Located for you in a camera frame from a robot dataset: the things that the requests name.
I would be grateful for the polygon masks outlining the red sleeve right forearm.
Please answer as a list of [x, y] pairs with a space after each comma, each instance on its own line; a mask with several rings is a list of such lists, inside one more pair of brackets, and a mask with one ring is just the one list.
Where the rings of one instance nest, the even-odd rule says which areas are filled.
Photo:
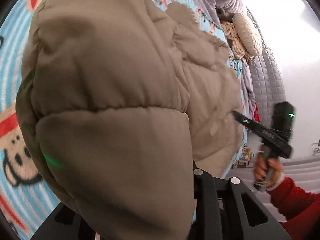
[[319, 239], [319, 194], [304, 191], [289, 177], [268, 194], [271, 204], [286, 218], [281, 226], [291, 239]]

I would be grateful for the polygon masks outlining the person's right hand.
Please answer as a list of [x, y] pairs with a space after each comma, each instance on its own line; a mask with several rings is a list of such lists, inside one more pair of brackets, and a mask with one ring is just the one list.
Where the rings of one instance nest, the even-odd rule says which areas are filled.
[[270, 189], [280, 182], [283, 175], [283, 165], [278, 159], [268, 158], [265, 160], [263, 152], [260, 152], [256, 158], [253, 174], [256, 182]]

